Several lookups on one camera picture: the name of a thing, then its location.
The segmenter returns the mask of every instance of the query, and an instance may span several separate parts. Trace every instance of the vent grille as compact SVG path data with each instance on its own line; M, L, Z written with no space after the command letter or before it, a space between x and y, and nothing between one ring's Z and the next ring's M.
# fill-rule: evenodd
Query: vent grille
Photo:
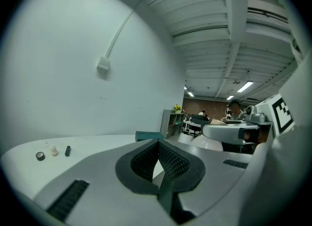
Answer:
M89 183L83 180L75 180L67 188L67 190L48 208L47 212L63 222L88 186Z
M231 159L227 159L223 163L226 165L229 165L229 166L234 166L234 167L238 167L238 168L242 168L242 169L246 169L248 166L247 163L242 163L242 162L234 161Z

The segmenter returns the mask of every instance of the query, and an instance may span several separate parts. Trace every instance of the white table surface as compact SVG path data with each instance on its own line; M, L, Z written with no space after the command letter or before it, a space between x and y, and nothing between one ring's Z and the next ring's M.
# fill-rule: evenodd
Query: white table surface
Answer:
M46 146L45 142L56 146L57 156L50 154L49 147ZM98 152L134 142L134 135L100 135L37 140L10 149L1 157L0 163L11 186L30 199L34 199L45 185L82 159ZM67 146L71 146L69 157L64 155ZM36 153L39 151L45 155L43 161L36 159ZM153 178L162 171L163 168L158 161Z
M195 124L195 123L193 123L193 122L191 122L191 121L183 121L183 123L189 124L190 126L201 127L201 125Z

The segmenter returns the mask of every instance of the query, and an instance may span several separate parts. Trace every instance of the fluorescent light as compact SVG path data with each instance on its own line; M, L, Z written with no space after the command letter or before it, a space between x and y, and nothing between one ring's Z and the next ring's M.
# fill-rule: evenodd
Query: fluorescent light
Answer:
M254 82L253 81L248 81L240 90L238 90L238 93L243 92L245 89L249 88Z

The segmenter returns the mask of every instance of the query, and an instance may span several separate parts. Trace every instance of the ceiling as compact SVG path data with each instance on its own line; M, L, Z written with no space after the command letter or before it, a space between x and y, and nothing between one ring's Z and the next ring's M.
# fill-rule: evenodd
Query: ceiling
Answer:
M187 62L195 98L257 104L274 95L297 65L277 0L144 0ZM237 91L247 82L253 85Z

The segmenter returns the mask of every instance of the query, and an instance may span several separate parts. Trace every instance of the black mesh pad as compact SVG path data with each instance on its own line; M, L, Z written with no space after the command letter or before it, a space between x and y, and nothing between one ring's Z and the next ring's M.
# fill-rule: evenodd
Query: black mesh pad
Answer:
M116 163L116 175L132 192L156 195L158 187L152 179L158 159L171 180L173 192L193 190L205 174L198 157L164 140L153 140L123 155Z

